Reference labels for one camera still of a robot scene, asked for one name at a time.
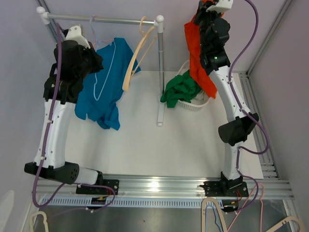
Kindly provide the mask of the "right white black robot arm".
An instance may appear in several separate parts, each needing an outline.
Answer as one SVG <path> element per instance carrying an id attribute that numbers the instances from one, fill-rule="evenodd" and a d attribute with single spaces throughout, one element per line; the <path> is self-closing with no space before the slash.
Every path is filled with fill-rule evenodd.
<path id="1" fill-rule="evenodd" d="M 206 181 L 202 185 L 206 196 L 235 197 L 237 193 L 248 196 L 247 185 L 239 173 L 238 151 L 259 120 L 258 114 L 250 112 L 238 89 L 233 86 L 229 73 L 231 63 L 224 46 L 229 39 L 230 24 L 222 15 L 231 9 L 232 4 L 231 0 L 201 0 L 193 19 L 199 29 L 201 66 L 215 84 L 227 117 L 227 123 L 218 128 L 225 145 L 223 170 L 218 182 Z"/>

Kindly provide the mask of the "blue t shirt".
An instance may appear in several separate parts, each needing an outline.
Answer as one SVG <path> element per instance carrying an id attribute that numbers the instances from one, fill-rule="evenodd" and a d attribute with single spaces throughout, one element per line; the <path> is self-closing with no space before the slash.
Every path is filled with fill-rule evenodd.
<path id="1" fill-rule="evenodd" d="M 133 56 L 132 49 L 124 38 L 114 38 L 115 54 L 112 67 L 102 95 L 98 101 L 93 97 L 95 82 L 94 73 L 89 74 L 83 81 L 83 90 L 79 93 L 75 105 L 75 115 L 80 119 L 90 119 L 103 129 L 120 129 L 119 111 L 117 102 L 123 95 L 123 81 L 128 65 Z M 112 48 L 97 53 L 103 58 L 103 68 L 107 69 L 108 53 Z"/>

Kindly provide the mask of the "light blue plastic hanger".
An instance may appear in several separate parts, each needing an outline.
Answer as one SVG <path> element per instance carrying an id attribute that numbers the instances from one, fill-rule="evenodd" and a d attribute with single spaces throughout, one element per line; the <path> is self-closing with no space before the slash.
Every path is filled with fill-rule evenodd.
<path id="1" fill-rule="evenodd" d="M 100 44 L 98 47 L 99 52 L 105 51 L 104 48 L 112 48 L 112 52 L 108 53 L 108 62 L 107 62 L 107 69 L 103 69 L 97 73 L 94 74 L 95 77 L 95 82 L 94 82 L 94 87 L 93 87 L 93 97 L 96 101 L 98 101 L 102 95 L 102 92 L 104 90 L 104 87 L 106 85 L 107 79 L 109 77 L 109 73 L 112 67 L 113 59 L 114 59 L 114 54 L 115 54 L 115 42 L 113 41 L 110 44 Z"/>

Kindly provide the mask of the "orange t shirt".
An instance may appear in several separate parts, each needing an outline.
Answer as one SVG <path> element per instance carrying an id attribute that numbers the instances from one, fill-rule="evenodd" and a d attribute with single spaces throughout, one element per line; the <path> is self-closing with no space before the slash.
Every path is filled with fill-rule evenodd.
<path id="1" fill-rule="evenodd" d="M 184 25 L 185 39 L 189 51 L 189 72 L 208 97 L 215 99 L 217 88 L 200 64 L 200 35 L 198 25 L 194 24 L 195 17 L 193 16 L 191 21 Z"/>

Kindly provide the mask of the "pink plastic hanger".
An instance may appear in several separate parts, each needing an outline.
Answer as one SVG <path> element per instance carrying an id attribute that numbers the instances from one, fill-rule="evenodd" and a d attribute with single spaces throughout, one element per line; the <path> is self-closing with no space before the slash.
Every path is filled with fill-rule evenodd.
<path id="1" fill-rule="evenodd" d="M 93 38 L 94 38 L 94 43 L 93 43 L 93 46 L 94 46 L 94 49 L 97 51 L 98 50 L 98 47 L 100 46 L 100 44 L 110 44 L 114 41 L 114 39 L 111 39 L 111 40 L 99 40 L 98 37 L 97 37 L 97 33 L 96 33 L 96 30 L 94 28 L 94 24 L 96 22 L 95 18 L 97 17 L 97 15 L 92 15 L 90 16 L 89 18 L 89 25 L 90 25 L 90 28 L 91 28 L 91 31 L 92 31 L 92 35 L 93 35 Z"/>

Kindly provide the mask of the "beige plastic hanger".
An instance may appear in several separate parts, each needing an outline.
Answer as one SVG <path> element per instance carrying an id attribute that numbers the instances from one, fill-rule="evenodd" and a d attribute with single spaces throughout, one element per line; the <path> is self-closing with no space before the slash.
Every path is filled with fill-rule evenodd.
<path id="1" fill-rule="evenodd" d="M 125 74 L 125 78 L 124 78 L 124 81 L 123 81 L 123 86 L 122 86 L 123 91 L 128 91 L 129 83 L 130 83 L 132 76 L 137 72 L 137 69 L 140 67 L 141 62 L 144 60 L 146 54 L 148 53 L 148 51 L 150 50 L 150 48 L 152 47 L 152 45 L 154 44 L 154 42 L 156 41 L 156 39 L 158 37 L 157 35 L 154 36 L 153 40 L 149 44 L 149 46 L 146 49 L 145 53 L 143 54 L 142 58 L 135 65 L 135 62 L 137 61 L 136 58 L 137 58 L 140 50 L 145 46 L 145 44 L 147 43 L 152 31 L 156 28 L 155 26 L 151 26 L 147 31 L 143 31 L 142 30 L 142 24 L 146 19 L 147 19 L 147 17 L 143 16 L 141 21 L 140 21 L 140 24 L 139 24 L 139 32 L 142 35 L 142 39 L 140 40 L 136 50 L 134 51 L 133 56 L 131 58 L 131 61 L 128 65 L 128 68 L 127 68 L 127 71 L 126 71 L 126 74 Z"/>

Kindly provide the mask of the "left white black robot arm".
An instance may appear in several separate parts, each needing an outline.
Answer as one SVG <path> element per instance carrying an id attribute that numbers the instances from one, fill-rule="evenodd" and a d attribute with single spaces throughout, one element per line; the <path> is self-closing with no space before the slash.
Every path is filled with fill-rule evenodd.
<path id="1" fill-rule="evenodd" d="M 38 152 L 24 171 L 60 183 L 87 184 L 88 190 L 98 194 L 104 188 L 99 172 L 66 161 L 65 147 L 83 81 L 88 74 L 102 70 L 103 59 L 88 41 L 62 41 L 61 51 L 54 49 L 56 62 L 44 83 L 45 116 Z"/>

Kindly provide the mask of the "green t shirt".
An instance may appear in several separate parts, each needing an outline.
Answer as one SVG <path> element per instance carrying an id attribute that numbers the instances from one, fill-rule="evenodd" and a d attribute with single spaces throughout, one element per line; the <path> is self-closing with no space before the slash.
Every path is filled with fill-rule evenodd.
<path id="1" fill-rule="evenodd" d="M 199 84 L 190 76 L 189 70 L 187 70 L 183 74 L 176 75 L 167 83 L 160 102 L 166 103 L 168 108 L 174 108 L 178 101 L 191 103 L 191 100 L 201 90 Z"/>

